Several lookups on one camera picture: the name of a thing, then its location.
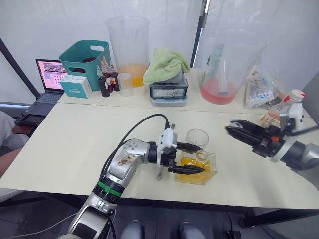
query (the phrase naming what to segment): laptop keyboard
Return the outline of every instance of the laptop keyboard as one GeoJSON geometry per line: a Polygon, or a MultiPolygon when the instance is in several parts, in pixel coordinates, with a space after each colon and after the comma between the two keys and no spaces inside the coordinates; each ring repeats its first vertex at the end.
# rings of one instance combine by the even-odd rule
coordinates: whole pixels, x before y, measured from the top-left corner
{"type": "Polygon", "coordinates": [[[55,104],[61,96],[61,94],[44,93],[37,102],[55,104]]]}

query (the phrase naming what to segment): large plastic beaker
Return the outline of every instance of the large plastic beaker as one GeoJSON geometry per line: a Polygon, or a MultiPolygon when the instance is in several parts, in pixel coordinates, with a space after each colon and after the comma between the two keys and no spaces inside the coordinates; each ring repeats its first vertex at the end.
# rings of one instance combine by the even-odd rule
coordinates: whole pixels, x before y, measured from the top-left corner
{"type": "Polygon", "coordinates": [[[130,73],[133,87],[143,85],[148,67],[149,24],[148,19],[139,16],[106,20],[118,72],[130,73]]]}
{"type": "Polygon", "coordinates": [[[228,104],[247,79],[267,45],[264,35],[244,29],[224,29],[205,43],[202,96],[215,104],[228,104]]]}

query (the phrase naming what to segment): laptop screen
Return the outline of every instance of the laptop screen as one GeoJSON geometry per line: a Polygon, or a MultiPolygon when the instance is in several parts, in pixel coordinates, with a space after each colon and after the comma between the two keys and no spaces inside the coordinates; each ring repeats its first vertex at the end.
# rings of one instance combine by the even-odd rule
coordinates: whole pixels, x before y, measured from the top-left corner
{"type": "Polygon", "coordinates": [[[36,60],[44,89],[63,92],[61,79],[67,75],[62,63],[57,60],[36,60]]]}

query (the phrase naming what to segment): green towel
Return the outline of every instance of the green towel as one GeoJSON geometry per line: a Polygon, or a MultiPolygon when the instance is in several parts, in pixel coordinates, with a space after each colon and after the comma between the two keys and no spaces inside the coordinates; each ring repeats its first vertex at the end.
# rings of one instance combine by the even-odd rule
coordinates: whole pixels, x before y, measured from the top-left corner
{"type": "Polygon", "coordinates": [[[144,73],[143,82],[149,85],[166,81],[181,71],[184,73],[190,71],[189,63],[182,54],[168,48],[155,48],[150,66],[144,73]]]}

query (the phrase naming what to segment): white wall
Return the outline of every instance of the white wall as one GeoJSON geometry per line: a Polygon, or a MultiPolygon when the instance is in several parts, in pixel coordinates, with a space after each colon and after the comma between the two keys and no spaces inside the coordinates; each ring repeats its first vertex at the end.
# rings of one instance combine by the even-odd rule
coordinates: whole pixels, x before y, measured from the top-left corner
{"type": "MultiPolygon", "coordinates": [[[[165,46],[190,61],[201,4],[201,0],[1,0],[0,37],[43,92],[35,59],[58,59],[83,39],[109,42],[104,21],[114,16],[138,15],[150,20],[149,56],[155,47],[165,46]]],[[[22,87],[10,87],[15,76],[5,60],[0,60],[0,69],[0,101],[32,103],[34,99],[23,94],[22,87]]]]}
{"type": "Polygon", "coordinates": [[[267,33],[261,69],[278,69],[287,89],[302,89],[319,70],[318,0],[211,0],[195,67],[216,29],[239,27],[267,33]]]}

